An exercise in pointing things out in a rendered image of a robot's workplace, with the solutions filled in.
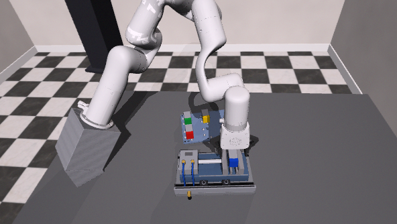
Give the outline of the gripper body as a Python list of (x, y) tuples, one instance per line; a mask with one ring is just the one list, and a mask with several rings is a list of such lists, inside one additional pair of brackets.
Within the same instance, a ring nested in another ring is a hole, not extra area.
[(220, 129), (220, 147), (224, 150), (246, 149), (249, 147), (250, 130), (249, 123), (241, 131), (230, 131), (224, 124)]

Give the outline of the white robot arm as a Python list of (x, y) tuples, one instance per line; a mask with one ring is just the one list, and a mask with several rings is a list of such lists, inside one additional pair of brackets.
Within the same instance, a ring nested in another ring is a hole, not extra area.
[(205, 74), (207, 58), (227, 41), (221, 9), (215, 0), (141, 0), (125, 32), (126, 40), (135, 48), (116, 46), (110, 50), (90, 104), (78, 102), (78, 107), (83, 109), (80, 118), (99, 129), (113, 126), (111, 118), (126, 89), (129, 73), (145, 72), (160, 49), (162, 33), (157, 26), (165, 5), (195, 24), (201, 43), (195, 75), (202, 98), (208, 103), (224, 99), (224, 117), (219, 119), (219, 123), (230, 131), (245, 129), (250, 93), (243, 79), (237, 73), (210, 79)]

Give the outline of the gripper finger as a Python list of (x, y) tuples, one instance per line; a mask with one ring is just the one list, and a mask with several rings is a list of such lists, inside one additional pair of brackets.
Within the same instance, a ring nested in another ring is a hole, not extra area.
[(246, 148), (246, 149), (244, 149), (245, 157), (247, 157), (247, 154), (249, 153), (249, 150), (251, 149), (251, 147), (255, 146), (255, 144), (256, 144), (257, 142), (259, 142), (258, 137), (253, 136), (253, 135), (250, 135), (250, 140), (251, 140), (251, 141), (249, 142), (249, 147)]
[(218, 154), (220, 154), (220, 158), (222, 158), (222, 149), (220, 147), (220, 142), (217, 143), (217, 141), (219, 141), (219, 140), (220, 140), (220, 135), (218, 135), (214, 138), (211, 138), (210, 143), (213, 145), (213, 147), (217, 148)]

